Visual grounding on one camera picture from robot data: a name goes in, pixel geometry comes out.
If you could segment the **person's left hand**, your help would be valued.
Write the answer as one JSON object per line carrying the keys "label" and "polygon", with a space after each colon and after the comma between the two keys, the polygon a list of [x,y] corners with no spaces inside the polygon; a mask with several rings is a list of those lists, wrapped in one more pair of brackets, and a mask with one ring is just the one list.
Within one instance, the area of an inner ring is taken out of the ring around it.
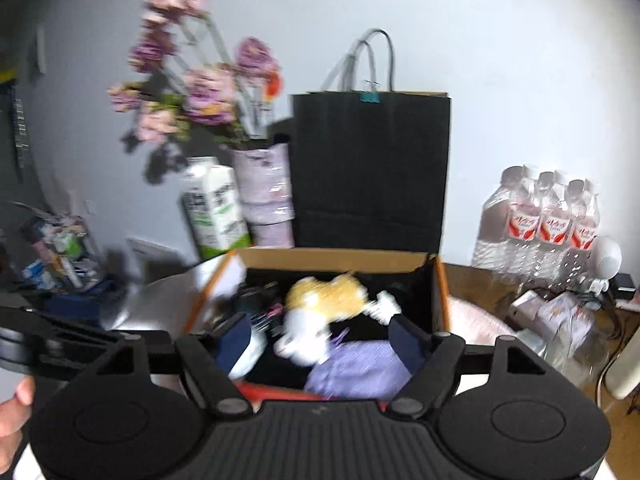
{"label": "person's left hand", "polygon": [[36,393],[35,379],[27,376],[17,385],[10,400],[1,403],[1,442],[17,438],[32,414]]}

